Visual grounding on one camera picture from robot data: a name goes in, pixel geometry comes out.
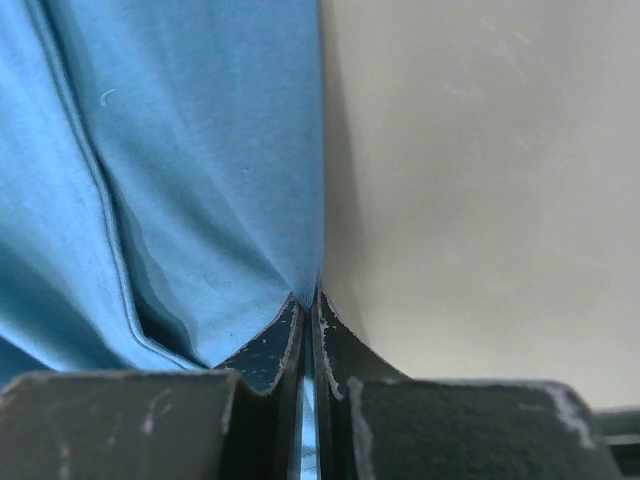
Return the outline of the blue t-shirt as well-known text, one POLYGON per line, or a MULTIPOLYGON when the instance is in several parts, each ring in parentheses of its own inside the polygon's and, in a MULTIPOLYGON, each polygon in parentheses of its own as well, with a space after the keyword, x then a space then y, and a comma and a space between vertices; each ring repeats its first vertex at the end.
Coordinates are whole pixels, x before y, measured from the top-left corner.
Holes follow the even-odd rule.
POLYGON ((313 1, 1 5, 1 475, 219 477, 324 246, 313 1))

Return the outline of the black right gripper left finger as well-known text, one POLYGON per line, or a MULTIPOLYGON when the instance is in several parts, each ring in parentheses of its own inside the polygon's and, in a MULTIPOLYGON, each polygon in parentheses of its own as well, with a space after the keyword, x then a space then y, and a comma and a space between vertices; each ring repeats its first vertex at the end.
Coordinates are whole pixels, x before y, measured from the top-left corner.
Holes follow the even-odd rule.
POLYGON ((305 313, 290 296, 275 318, 218 368, 238 376, 221 479, 298 479, 305 313))

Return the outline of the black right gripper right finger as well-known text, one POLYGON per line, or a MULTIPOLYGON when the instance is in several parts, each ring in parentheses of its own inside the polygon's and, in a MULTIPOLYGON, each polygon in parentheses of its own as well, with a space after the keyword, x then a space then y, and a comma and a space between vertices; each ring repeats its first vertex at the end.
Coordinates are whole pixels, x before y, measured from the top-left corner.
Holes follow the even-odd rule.
POLYGON ((407 376, 345 325, 321 287, 316 289, 310 320, 318 475, 343 479, 346 455, 352 449, 344 401, 348 380, 405 380, 407 376))

